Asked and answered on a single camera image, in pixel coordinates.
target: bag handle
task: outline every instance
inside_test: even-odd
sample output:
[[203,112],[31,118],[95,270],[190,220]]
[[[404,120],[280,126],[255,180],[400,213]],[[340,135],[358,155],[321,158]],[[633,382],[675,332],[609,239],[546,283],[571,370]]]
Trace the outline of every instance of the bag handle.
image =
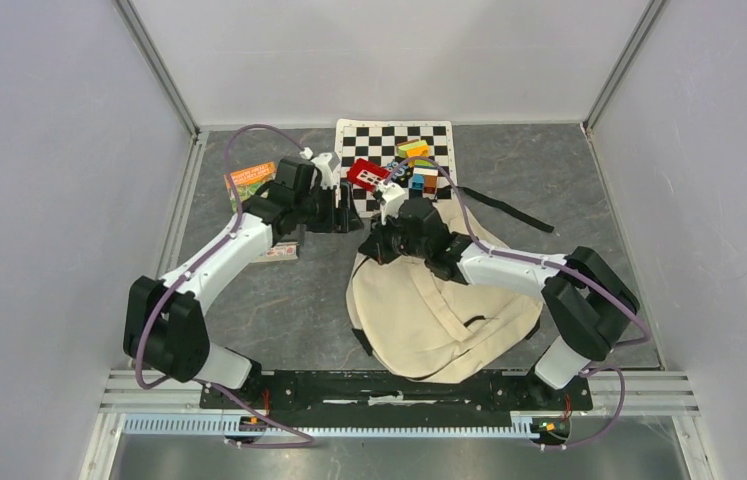
[[[444,191],[444,192],[446,192],[447,189],[450,189],[450,188],[452,188],[452,187],[447,186],[447,187],[438,189],[438,191]],[[510,216],[512,216],[512,217],[514,217],[514,218],[516,218],[518,220],[520,220],[521,222],[525,223],[526,225],[529,225],[532,228],[538,229],[538,230],[540,230],[542,232],[546,232],[546,233],[552,233],[553,230],[555,230],[555,228],[556,228],[556,227],[554,227],[554,226],[552,226],[552,225],[550,225],[548,223],[544,223],[544,222],[538,220],[537,218],[535,218],[535,217],[533,217],[533,216],[531,216],[531,215],[529,215],[527,213],[521,212],[520,210],[512,207],[511,205],[503,202],[502,200],[497,200],[496,198],[491,198],[491,197],[489,197],[489,196],[487,196],[487,195],[485,195],[483,193],[479,193],[476,190],[473,190],[470,187],[459,186],[458,188],[462,192],[464,192],[465,195],[467,195],[468,197],[476,200],[477,202],[485,204],[485,205],[487,205],[489,207],[496,208],[497,210],[502,210],[503,212],[505,212],[508,215],[510,215]]]

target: gray marble surface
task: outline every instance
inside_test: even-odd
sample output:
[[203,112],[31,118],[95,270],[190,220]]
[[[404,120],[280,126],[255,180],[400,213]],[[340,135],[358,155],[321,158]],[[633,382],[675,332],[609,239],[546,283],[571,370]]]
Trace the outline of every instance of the gray marble surface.
[[[334,129],[289,133],[315,152],[334,148]],[[281,137],[250,132],[234,146],[231,166],[227,166],[223,149],[229,136],[229,132],[212,132],[208,138],[180,261],[211,240],[231,215],[224,172],[294,154]],[[556,226],[555,233],[542,233],[468,199],[468,206],[488,230],[520,250],[569,253],[578,245],[590,246],[637,291],[596,165],[578,125],[456,126],[454,143],[462,185]],[[246,267],[208,312],[206,323],[212,340],[267,369],[381,369],[350,332],[344,297],[355,250],[366,234],[306,233],[299,260]],[[515,345],[490,368],[528,369],[557,334],[545,310],[540,331]],[[627,330],[628,337],[637,335],[634,327]],[[623,367],[659,365],[652,344],[621,349],[609,362]]]

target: gray floor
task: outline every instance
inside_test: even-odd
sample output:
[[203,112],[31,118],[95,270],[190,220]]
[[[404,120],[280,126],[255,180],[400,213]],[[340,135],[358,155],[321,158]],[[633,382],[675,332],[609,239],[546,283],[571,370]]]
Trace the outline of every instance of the gray floor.
[[[315,152],[334,148],[334,129],[291,130]],[[182,242],[180,261],[196,253],[224,226],[231,206],[222,174],[228,132],[209,136]],[[597,250],[633,289],[629,260],[578,125],[484,125],[454,128],[459,182],[504,200],[556,226],[546,234],[502,212],[467,200],[479,221],[512,248],[568,253]],[[241,137],[235,169],[293,154],[271,132]],[[350,333],[344,294],[355,250],[365,231],[306,234],[298,261],[250,265],[223,291],[206,319],[211,338],[267,369],[380,369]],[[639,335],[634,327],[629,337]],[[493,362],[491,368],[528,369],[557,336],[545,311],[541,330]],[[622,367],[659,365],[655,345],[622,349],[609,358]]]
[[[576,419],[573,439],[604,419]],[[670,418],[623,419],[594,444],[541,453],[511,439],[320,439],[302,450],[239,451],[217,437],[126,435],[112,480],[689,478]]]

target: beige bag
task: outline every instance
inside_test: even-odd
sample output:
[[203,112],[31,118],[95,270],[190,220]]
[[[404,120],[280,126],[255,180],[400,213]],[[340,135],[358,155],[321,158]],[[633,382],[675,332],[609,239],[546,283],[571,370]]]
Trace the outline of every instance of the beige bag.
[[[451,231],[467,231],[457,200],[435,207]],[[468,215],[480,239],[506,246]],[[526,337],[541,313],[543,303],[526,295],[442,281],[418,258],[364,259],[356,258],[347,288],[349,316],[362,344],[366,336],[372,354],[402,377],[459,383]]]

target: blue block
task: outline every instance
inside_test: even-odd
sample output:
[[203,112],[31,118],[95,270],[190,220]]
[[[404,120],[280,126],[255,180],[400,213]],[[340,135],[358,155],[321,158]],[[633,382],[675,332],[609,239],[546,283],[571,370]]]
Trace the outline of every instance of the blue block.
[[423,190],[423,185],[424,185],[423,175],[420,175],[419,173],[415,173],[411,177],[410,185],[411,186],[409,188],[411,188],[412,190]]

